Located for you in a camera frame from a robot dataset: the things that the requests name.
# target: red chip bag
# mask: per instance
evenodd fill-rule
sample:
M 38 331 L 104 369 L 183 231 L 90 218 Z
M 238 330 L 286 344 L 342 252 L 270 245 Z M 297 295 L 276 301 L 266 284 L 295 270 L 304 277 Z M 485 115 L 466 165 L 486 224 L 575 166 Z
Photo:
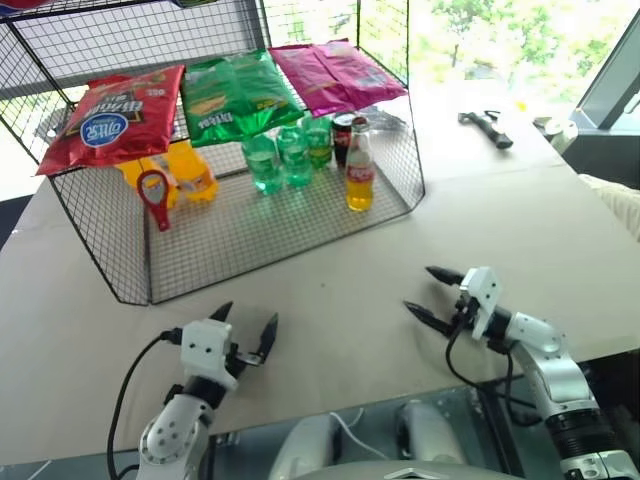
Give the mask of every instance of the red chip bag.
M 8 17 L 45 3 L 49 3 L 49 0 L 2 0 L 0 2 L 0 17 Z
M 139 77 L 94 80 L 37 175 L 71 167 L 104 167 L 165 153 L 173 131 L 184 66 Z

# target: wire basket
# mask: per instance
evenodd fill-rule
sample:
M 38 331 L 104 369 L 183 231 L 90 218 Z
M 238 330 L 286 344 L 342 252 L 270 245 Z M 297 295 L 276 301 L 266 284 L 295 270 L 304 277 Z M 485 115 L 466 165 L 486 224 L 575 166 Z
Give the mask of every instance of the wire basket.
M 349 38 L 408 86 L 407 0 L 60 0 L 0 18 L 0 121 L 39 163 L 87 80 L 139 74 L 257 48 Z M 425 189 L 409 97 L 367 112 L 378 170 L 366 213 L 344 202 L 342 172 L 263 196 L 240 145 L 198 149 L 216 175 L 209 204 L 179 203 L 159 232 L 113 168 L 50 177 L 71 223 L 123 303 L 159 303 L 410 212 Z M 174 140 L 188 138 L 179 102 Z

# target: brand logo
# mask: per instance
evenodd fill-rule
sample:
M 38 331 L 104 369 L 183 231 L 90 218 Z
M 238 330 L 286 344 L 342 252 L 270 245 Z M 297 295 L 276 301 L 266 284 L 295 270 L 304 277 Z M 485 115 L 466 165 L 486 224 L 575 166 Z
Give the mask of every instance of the brand logo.
M 350 182 L 368 183 L 373 181 L 373 176 L 373 168 L 358 168 L 351 165 L 347 166 L 347 180 L 349 180 Z
M 333 132 L 333 141 L 340 147 L 348 147 L 351 141 L 351 132 Z
M 128 126 L 119 113 L 99 113 L 83 122 L 80 137 L 85 145 L 97 148 L 115 142 Z

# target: bottle label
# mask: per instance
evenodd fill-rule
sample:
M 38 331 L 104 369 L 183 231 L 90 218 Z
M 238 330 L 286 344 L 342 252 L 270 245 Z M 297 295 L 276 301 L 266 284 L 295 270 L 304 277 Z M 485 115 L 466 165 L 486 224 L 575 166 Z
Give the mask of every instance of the bottle label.
M 266 175 L 275 172 L 275 156 L 271 153 L 254 153 L 247 157 L 247 165 L 252 173 Z
M 347 165 L 347 181 L 353 183 L 370 183 L 373 181 L 375 171 L 372 165 L 366 167 L 358 167 L 355 165 Z
M 185 193 L 200 193 L 204 192 L 211 185 L 213 185 L 213 176 L 211 172 L 204 172 L 202 175 L 198 175 L 195 178 L 192 178 L 190 181 L 180 182 L 180 188 Z
M 331 161 L 331 147 L 312 147 L 309 148 L 309 156 L 311 163 L 319 166 Z
M 331 135 L 329 135 L 328 130 L 312 128 L 307 131 L 307 140 L 309 142 L 309 147 L 311 148 L 328 147 L 331 143 Z
M 307 163 L 307 149 L 290 147 L 284 151 L 282 159 L 288 167 L 304 167 Z
M 348 147 L 351 142 L 351 132 L 333 132 L 333 143 L 336 144 L 337 147 Z

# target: red bottle opener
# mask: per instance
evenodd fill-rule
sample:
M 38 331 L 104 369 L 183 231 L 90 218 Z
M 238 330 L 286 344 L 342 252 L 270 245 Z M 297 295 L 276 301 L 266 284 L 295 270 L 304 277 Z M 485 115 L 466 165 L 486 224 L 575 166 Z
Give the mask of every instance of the red bottle opener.
M 147 170 L 138 177 L 138 194 L 156 219 L 161 232 L 167 230 L 169 216 L 167 214 L 167 196 L 169 181 L 160 170 Z

